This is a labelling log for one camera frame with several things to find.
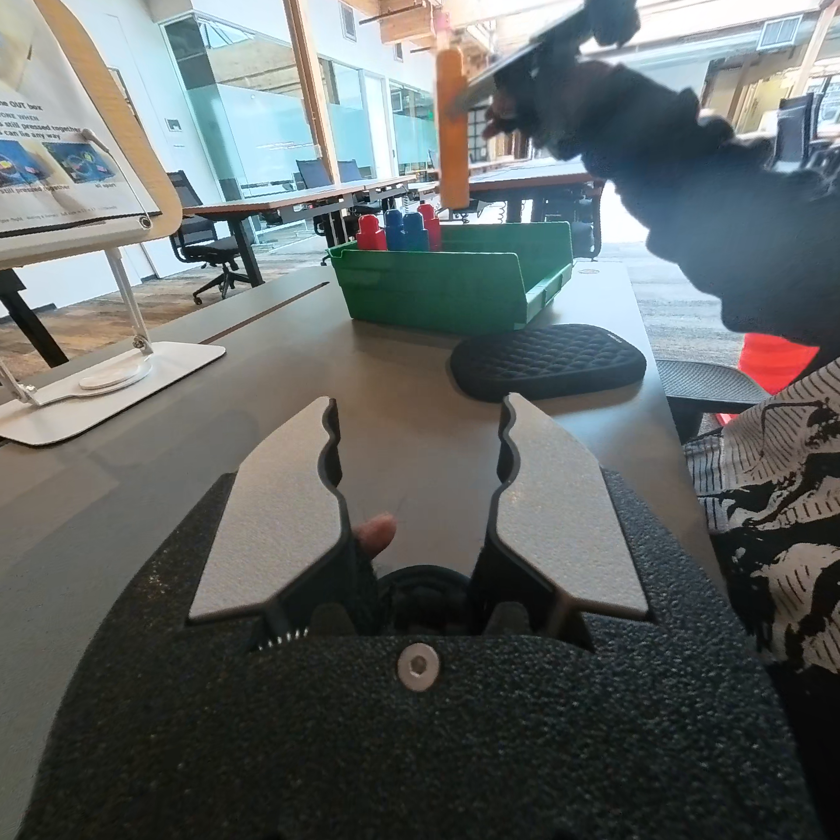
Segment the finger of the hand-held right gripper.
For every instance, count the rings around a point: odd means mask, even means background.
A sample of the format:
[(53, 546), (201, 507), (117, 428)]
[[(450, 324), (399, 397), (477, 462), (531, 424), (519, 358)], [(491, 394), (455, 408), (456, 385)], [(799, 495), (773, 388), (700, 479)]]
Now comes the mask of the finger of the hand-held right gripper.
[(453, 29), (493, 24), (537, 31), (568, 17), (583, 4), (583, 1), (444, 1), (444, 12)]
[(533, 41), (479, 73), (458, 94), (458, 112), (466, 113), (497, 94), (509, 98), (516, 113), (539, 112), (539, 97), (560, 75), (560, 42)]

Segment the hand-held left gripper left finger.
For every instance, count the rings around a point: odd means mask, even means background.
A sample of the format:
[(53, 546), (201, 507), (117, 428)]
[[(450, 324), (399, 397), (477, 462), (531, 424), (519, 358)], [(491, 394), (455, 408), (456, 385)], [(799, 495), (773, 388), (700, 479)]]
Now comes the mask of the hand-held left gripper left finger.
[(351, 594), (355, 561), (339, 490), (335, 399), (316, 398), (246, 457), (227, 496), (189, 622), (257, 616), (310, 624), (316, 610)]

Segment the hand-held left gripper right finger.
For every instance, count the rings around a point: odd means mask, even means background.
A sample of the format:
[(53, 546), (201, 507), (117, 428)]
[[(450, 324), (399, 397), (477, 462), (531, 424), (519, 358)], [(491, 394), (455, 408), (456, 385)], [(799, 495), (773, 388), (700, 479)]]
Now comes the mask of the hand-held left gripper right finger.
[(643, 621), (648, 600), (601, 465), (576, 437), (512, 393), (502, 401), (500, 487), (487, 537), (499, 552), (490, 596), (546, 592), (539, 618), (571, 611)]

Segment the orange mega block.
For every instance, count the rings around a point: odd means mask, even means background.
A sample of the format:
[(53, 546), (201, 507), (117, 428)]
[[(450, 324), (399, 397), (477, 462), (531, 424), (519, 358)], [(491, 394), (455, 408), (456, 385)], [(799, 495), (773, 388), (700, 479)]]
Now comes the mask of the orange mega block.
[(466, 90), (463, 57), (455, 46), (449, 15), (434, 15), (435, 105), (438, 137), (438, 189), (442, 208), (459, 211), (469, 205), (468, 118), (457, 108)]

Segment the green plastic bin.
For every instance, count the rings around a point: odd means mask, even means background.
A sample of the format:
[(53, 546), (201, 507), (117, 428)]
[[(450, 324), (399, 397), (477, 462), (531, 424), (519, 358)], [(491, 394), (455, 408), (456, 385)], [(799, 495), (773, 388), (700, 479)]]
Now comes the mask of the green plastic bin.
[(329, 249), (350, 317), (456, 335), (525, 328), (571, 279), (571, 225), (445, 224), (441, 251)]

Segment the person's right hand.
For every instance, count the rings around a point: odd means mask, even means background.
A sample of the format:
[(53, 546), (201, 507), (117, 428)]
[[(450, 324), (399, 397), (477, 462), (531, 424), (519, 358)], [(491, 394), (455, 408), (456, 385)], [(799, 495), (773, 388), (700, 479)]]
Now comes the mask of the person's right hand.
[(483, 137), (519, 133), (555, 160), (580, 155), (584, 112), (615, 69), (589, 60), (543, 66), (499, 81), (486, 110)]

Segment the person's left hand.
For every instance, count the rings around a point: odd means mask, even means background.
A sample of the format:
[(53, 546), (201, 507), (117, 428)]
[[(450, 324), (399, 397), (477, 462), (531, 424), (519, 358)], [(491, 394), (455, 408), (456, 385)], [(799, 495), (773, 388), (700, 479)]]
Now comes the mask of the person's left hand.
[(353, 528), (353, 536), (364, 554), (371, 560), (384, 552), (394, 540), (397, 520), (383, 512)]

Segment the brown top office desk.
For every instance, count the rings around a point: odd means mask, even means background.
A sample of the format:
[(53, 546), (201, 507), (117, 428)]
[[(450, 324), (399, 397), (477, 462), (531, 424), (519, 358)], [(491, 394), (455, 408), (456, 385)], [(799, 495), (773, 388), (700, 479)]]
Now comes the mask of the brown top office desk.
[(239, 248), (248, 282), (252, 287), (257, 287), (264, 283), (264, 279), (246, 235), (246, 220), (268, 216), (269, 219), (276, 219), (279, 225), (285, 225), (326, 217), (330, 226), (339, 221), (342, 234), (347, 235), (342, 220), (343, 212), (349, 212), (370, 202), (381, 202), (388, 207), (392, 204), (392, 199), (406, 196), (416, 183), (415, 174), (342, 182), (302, 192), (284, 192), (217, 204), (185, 206), (182, 215), (185, 218), (197, 216), (226, 223)]
[(595, 260), (602, 251), (602, 197), (606, 180), (589, 173), (581, 158), (537, 159), (484, 170), (469, 179), (470, 204), (455, 218), (467, 223), (485, 207), (503, 209), (503, 221), (522, 222), (530, 205), (530, 222), (570, 225), (573, 256)]

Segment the black quilted wrist rest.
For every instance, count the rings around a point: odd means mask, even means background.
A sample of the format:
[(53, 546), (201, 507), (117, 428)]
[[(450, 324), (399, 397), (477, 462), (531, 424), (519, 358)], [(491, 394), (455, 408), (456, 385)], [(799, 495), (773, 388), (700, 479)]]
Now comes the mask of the black quilted wrist rest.
[(449, 357), (458, 388), (483, 403), (606, 392), (644, 380), (647, 358), (614, 332), (555, 324), (461, 341)]

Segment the ceiling air vent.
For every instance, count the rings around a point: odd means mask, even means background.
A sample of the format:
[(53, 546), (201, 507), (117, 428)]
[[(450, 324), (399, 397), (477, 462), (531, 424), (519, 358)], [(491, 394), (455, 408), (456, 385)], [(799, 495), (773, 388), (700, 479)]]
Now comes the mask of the ceiling air vent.
[(795, 46), (803, 15), (779, 17), (764, 22), (755, 50), (775, 51)]

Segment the black mesh chair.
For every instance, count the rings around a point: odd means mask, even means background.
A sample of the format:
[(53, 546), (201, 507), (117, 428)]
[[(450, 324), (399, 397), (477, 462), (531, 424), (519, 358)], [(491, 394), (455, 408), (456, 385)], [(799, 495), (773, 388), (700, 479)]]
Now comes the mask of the black mesh chair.
[(698, 436), (705, 415), (738, 415), (771, 397), (726, 365), (663, 358), (656, 365), (681, 444)]

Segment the person's patterned shirt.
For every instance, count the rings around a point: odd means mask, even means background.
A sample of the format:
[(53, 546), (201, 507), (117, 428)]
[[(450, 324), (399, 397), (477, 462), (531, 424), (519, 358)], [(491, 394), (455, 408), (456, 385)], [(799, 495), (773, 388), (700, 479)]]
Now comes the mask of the person's patterned shirt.
[(730, 604), (759, 652), (837, 675), (838, 360), (684, 453)]

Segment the red plastic object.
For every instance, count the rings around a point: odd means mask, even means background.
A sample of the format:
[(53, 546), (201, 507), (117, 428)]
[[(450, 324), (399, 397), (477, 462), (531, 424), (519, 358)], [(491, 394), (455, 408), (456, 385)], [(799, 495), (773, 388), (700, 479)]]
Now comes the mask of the red plastic object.
[(818, 349), (771, 335), (743, 337), (737, 370), (767, 395), (776, 395), (802, 375)]

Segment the instruction sheet on stand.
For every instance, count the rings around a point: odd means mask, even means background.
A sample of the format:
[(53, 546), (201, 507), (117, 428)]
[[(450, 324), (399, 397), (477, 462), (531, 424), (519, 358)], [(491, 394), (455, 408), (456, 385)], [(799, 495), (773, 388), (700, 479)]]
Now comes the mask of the instruction sheet on stand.
[(182, 205), (62, 2), (1, 2), (1, 267), (169, 237)]

